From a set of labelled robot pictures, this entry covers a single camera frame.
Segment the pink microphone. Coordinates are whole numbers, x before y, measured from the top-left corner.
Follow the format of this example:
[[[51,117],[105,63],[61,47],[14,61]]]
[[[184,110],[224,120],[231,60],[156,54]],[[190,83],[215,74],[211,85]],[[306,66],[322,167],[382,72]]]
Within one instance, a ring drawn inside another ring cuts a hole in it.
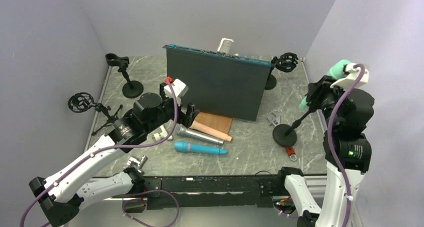
[[[219,130],[216,130],[214,128],[211,128],[209,126],[206,126],[206,125],[204,125],[204,124],[202,124],[198,121],[194,121],[189,128],[203,132],[203,133],[208,134],[208,135],[211,135],[211,136],[216,137],[218,139],[221,139],[223,141],[227,141],[227,142],[232,141],[232,137],[230,135],[228,135],[224,132],[221,132]]]

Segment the grey microphone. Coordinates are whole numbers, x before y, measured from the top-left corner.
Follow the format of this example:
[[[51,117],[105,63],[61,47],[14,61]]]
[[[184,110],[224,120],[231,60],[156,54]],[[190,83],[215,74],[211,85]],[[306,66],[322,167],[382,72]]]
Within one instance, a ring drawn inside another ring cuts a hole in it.
[[[204,141],[204,142],[208,142],[210,144],[215,144],[218,146],[223,146],[224,145],[224,141],[222,139],[219,139],[217,137],[196,131],[196,130],[192,130],[192,129],[188,129],[186,127],[184,127],[183,125],[181,125],[179,127],[179,129],[177,130],[177,134],[182,136],[182,137],[189,137],[189,138],[193,138],[196,140],[200,140],[200,141]]]

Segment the mint green microphone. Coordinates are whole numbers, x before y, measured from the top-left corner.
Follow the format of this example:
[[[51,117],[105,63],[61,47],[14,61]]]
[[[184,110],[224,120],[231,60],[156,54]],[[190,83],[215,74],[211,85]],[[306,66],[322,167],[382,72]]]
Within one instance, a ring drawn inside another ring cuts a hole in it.
[[[342,78],[345,78],[346,76],[347,76],[347,74],[345,73],[345,65],[348,65],[348,64],[351,64],[352,62],[350,61],[350,60],[348,60],[348,59],[342,59],[342,60],[340,60],[339,62],[337,62],[335,65],[333,65],[328,71],[327,71],[327,73],[325,74],[326,76],[329,76],[329,77],[331,77],[331,78],[333,78],[333,79],[335,79],[335,80],[338,80],[338,79],[342,79]],[[306,106],[307,106],[307,97],[305,96],[302,100],[301,100],[301,102],[300,102],[300,104],[299,104],[299,106],[298,106],[298,108],[300,109],[300,110],[303,110],[303,109],[305,109],[306,108]]]

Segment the blue microphone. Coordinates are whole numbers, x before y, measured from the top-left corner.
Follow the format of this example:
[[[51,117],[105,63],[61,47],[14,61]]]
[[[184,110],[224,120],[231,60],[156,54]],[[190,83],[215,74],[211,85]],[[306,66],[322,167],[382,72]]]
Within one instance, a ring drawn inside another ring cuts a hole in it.
[[[176,141],[174,143],[174,149],[178,152],[191,152],[210,155],[226,155],[228,153],[227,150],[219,147],[193,144],[186,141]]]

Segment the black round-base clip stand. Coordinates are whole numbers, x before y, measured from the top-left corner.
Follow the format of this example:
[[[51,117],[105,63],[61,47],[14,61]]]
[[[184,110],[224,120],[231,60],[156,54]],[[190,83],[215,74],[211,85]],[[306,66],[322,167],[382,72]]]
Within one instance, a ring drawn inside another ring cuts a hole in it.
[[[117,71],[122,74],[126,83],[122,87],[122,94],[128,99],[135,99],[142,95],[144,86],[137,80],[130,80],[127,68],[130,65],[129,57],[120,57],[114,53],[107,53],[105,55],[106,63],[110,67],[118,67]]]

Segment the black tripod shock-mount stand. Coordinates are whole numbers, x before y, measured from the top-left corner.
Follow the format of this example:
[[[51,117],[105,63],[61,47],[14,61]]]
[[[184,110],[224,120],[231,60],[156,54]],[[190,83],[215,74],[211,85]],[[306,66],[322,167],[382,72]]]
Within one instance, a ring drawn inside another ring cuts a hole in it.
[[[89,109],[94,109],[96,112],[102,113],[106,116],[106,122],[98,129],[93,130],[91,132],[92,136],[95,136],[103,128],[112,126],[115,121],[119,119],[119,111],[122,110],[124,107],[122,104],[120,104],[116,112],[113,115],[110,115],[109,111],[111,110],[111,107],[104,106],[100,102],[95,102],[94,97],[87,92],[79,92],[72,95],[68,99],[67,106],[74,113],[83,113],[88,111]]]

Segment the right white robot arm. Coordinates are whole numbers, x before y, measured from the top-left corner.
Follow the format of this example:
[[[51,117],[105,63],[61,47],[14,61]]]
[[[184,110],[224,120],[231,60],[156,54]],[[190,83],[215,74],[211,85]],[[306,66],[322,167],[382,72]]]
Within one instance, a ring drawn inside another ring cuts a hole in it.
[[[372,147],[364,130],[374,114],[374,98],[356,89],[355,83],[344,85],[325,76],[308,85],[306,104],[309,113],[320,110],[327,124],[323,138],[327,176],[322,205],[315,201],[298,168],[281,168],[275,187],[291,198],[297,226],[346,227],[351,223],[358,188],[371,162]]]

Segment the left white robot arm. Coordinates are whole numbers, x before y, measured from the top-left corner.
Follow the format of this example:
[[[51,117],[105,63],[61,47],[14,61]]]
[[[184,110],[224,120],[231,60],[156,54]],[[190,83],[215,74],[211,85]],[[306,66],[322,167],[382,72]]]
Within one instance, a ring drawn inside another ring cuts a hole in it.
[[[38,176],[29,182],[49,224],[60,227],[85,207],[109,197],[142,195],[146,190],[145,179],[136,167],[126,167],[112,177],[96,182],[89,180],[133,147],[146,147],[144,142],[148,134],[161,125],[173,120],[190,127],[199,112],[192,102],[183,112],[171,95],[143,94],[83,155],[56,174],[48,178]]]

